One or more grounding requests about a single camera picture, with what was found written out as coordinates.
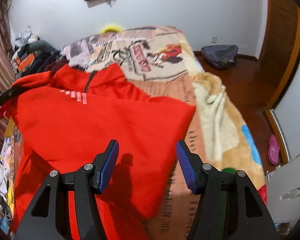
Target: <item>power outlet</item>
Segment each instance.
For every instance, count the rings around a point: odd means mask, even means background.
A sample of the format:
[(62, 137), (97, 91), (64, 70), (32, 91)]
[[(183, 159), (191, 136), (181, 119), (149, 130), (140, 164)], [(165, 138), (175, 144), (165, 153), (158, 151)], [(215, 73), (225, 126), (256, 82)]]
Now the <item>power outlet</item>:
[(217, 43), (217, 37), (211, 37), (211, 43)]

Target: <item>pink shoe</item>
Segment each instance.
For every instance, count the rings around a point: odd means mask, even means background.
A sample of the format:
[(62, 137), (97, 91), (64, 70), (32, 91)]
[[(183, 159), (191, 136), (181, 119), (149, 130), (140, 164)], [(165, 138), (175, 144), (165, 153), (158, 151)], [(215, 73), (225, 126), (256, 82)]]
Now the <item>pink shoe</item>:
[(269, 139), (269, 150), (268, 150), (268, 158), (272, 165), (277, 165), (279, 162), (279, 150), (280, 145), (277, 141), (277, 138), (274, 134), (270, 136)]

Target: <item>gray backpack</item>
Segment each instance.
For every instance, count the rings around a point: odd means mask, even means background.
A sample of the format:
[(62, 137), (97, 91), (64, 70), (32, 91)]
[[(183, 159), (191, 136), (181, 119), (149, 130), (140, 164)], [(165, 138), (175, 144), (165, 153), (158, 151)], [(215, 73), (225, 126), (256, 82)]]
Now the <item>gray backpack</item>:
[(235, 56), (238, 53), (237, 45), (206, 46), (201, 49), (201, 53), (215, 69), (236, 67)]

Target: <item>fleece blanket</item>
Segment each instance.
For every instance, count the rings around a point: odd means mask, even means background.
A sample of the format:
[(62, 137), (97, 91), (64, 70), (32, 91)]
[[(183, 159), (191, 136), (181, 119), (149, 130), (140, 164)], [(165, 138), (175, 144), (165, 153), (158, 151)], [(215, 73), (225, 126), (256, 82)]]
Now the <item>fleece blanket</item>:
[[(169, 96), (196, 106), (185, 137), (189, 149), (219, 170), (244, 170), (258, 190), (265, 189), (260, 156), (249, 128), (220, 78), (202, 72), (177, 28), (146, 26), (96, 34), (65, 46), (62, 54), (69, 65), (79, 65), (87, 73), (118, 63), (129, 81), (148, 95)], [(15, 159), (22, 155), (20, 142), (15, 142)], [(176, 161), (159, 213), (144, 223), (149, 238), (185, 239), (198, 201), (187, 189)]]

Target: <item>white wall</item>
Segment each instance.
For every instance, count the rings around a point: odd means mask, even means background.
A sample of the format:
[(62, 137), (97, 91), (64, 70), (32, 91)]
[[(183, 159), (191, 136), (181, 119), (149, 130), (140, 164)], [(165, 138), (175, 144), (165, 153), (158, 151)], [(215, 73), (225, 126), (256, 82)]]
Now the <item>white wall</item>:
[(274, 113), (286, 139), (290, 158), (293, 159), (300, 154), (300, 63)]
[(210, 37), (217, 36), (218, 44), (237, 44), (240, 54), (258, 57), (264, 8), (265, 0), (117, 0), (112, 8), (104, 0), (13, 0), (9, 15), (15, 33), (31, 26), (58, 49), (110, 23), (174, 25), (193, 50), (211, 45)]

